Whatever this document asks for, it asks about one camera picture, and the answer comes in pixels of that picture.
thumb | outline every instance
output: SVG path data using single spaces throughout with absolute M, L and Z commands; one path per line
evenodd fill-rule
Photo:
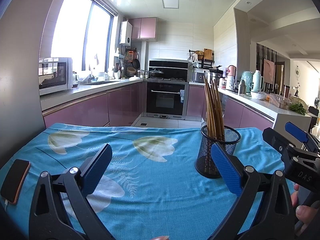
M 296 208 L 297 218 L 305 224 L 310 224 L 317 213 L 317 209 L 308 206 L 298 206 Z

utensil holder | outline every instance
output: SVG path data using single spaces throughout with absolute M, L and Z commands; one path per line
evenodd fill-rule
M 201 128 L 202 140 L 196 160 L 196 170 L 204 177 L 210 179 L 220 178 L 221 175 L 211 158 L 212 144 L 219 142 L 226 150 L 227 154 L 233 155 L 236 144 L 240 141 L 241 135 L 233 128 L 224 127 L 224 141 L 219 141 L 207 136 L 208 128 L 203 126 Z

smartphone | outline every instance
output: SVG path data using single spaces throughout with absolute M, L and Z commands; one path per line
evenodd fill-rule
M 30 169 L 30 162 L 17 159 L 13 162 L 2 184 L 0 195 L 10 204 L 17 203 L 23 181 Z

fingernail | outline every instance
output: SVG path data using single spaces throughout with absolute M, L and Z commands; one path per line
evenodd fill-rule
M 304 213 L 304 210 L 305 210 L 305 207 L 304 207 L 304 206 L 298 206 L 298 207 L 296 208 L 296 214 L 297 214 L 298 216 L 301 216 L 301 215 Z

white countertop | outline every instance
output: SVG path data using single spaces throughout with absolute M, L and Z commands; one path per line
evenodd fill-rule
M 64 90 L 40 96 L 41 108 L 42 111 L 44 111 L 51 107 L 72 101 L 74 99 L 142 81 L 143 79 L 135 81 L 129 81 L 129 79 L 120 79 L 119 81 L 114 81 L 113 83 L 102 85 L 78 85 L 78 87 L 70 90 Z
M 204 86 L 204 83 L 198 83 L 198 82 L 189 82 L 190 85 L 198 85 L 198 86 Z M 272 104 L 270 104 L 267 101 L 261 101 L 261 100 L 256 100 L 252 99 L 251 96 L 246 96 L 246 95 L 238 95 L 232 91 L 226 90 L 226 89 L 221 89 L 218 88 L 218 91 L 226 96 L 229 96 L 231 98 L 234 98 L 254 109 L 257 109 L 258 111 L 262 112 L 263 114 L 276 119 L 278 114 L 286 114 L 286 115 L 295 115 L 295 116 L 301 116 L 301 114 L 289 111 L 289 110 L 284 110 L 281 108 L 278 108 Z

